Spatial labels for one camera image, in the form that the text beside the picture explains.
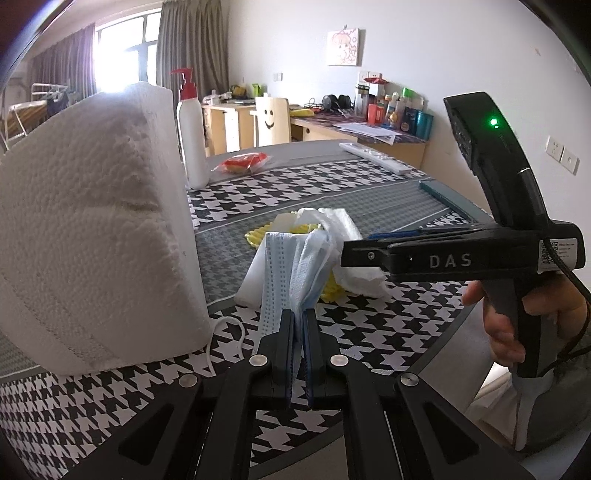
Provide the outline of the person's right hand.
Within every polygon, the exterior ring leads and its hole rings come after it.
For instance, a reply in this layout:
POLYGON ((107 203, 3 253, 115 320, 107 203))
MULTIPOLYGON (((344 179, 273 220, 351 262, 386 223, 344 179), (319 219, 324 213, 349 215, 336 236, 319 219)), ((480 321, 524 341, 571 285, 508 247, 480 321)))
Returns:
MULTIPOLYGON (((470 282, 462 296, 465 306, 483 300, 484 329, 489 336, 493 360, 511 367, 522 363, 526 349, 515 338, 510 319, 498 313, 489 301, 480 281, 470 282)), ((559 275, 523 298, 530 315, 555 315, 559 345, 564 347, 580 333, 587 319, 588 306, 583 295, 565 276, 559 275)))

